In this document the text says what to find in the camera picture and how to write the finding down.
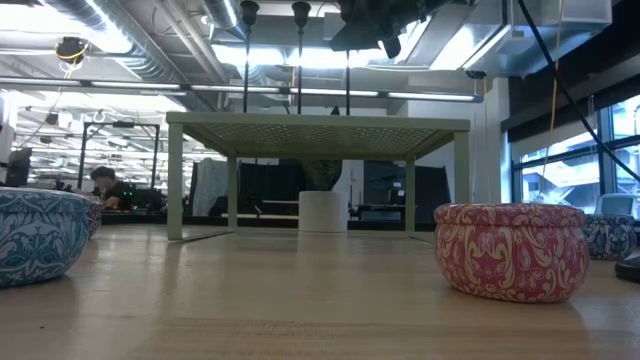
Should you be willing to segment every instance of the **green plant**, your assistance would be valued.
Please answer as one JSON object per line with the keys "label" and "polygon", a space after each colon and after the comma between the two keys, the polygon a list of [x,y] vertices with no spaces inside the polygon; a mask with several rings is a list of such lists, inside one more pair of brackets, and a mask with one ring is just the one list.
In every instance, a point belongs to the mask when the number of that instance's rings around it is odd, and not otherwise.
{"label": "green plant", "polygon": [[[338,106],[331,115],[340,116]],[[316,191],[331,191],[342,175],[342,160],[300,160],[300,163]]]}

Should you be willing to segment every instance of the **man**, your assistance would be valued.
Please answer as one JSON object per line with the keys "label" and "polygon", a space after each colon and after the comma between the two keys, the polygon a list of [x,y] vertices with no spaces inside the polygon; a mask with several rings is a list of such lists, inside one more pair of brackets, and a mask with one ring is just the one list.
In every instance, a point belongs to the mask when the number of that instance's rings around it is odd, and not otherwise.
{"label": "man", "polygon": [[129,185],[116,179],[116,172],[108,167],[100,166],[91,172],[91,180],[102,192],[102,205],[107,209],[124,209],[125,194],[130,191]]}

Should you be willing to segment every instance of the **perforated shelf top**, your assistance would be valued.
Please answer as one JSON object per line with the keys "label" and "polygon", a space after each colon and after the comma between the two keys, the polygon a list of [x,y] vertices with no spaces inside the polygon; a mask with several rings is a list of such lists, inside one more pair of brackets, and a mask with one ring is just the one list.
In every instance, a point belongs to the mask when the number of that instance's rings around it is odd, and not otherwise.
{"label": "perforated shelf top", "polygon": [[222,155],[354,160],[419,158],[470,129],[457,119],[194,112],[167,122]]}

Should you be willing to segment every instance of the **wooden table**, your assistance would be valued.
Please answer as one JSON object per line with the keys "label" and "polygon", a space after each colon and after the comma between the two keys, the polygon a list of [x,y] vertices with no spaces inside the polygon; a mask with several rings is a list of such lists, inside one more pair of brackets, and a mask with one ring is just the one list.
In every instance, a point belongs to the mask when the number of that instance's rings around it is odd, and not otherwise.
{"label": "wooden table", "polygon": [[406,162],[406,231],[415,228],[415,161],[455,143],[456,202],[471,201],[471,122],[360,116],[167,113],[169,123],[168,238],[182,236],[182,137],[227,157],[229,228],[238,226],[237,159],[341,159]]}

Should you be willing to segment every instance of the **dark hair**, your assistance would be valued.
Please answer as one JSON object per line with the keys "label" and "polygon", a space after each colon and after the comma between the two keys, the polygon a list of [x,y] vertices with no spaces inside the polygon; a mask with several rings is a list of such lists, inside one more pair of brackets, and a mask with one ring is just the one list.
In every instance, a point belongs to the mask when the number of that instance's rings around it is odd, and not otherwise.
{"label": "dark hair", "polygon": [[95,180],[99,177],[108,177],[111,180],[115,180],[116,172],[112,168],[100,166],[91,171],[91,180]]}

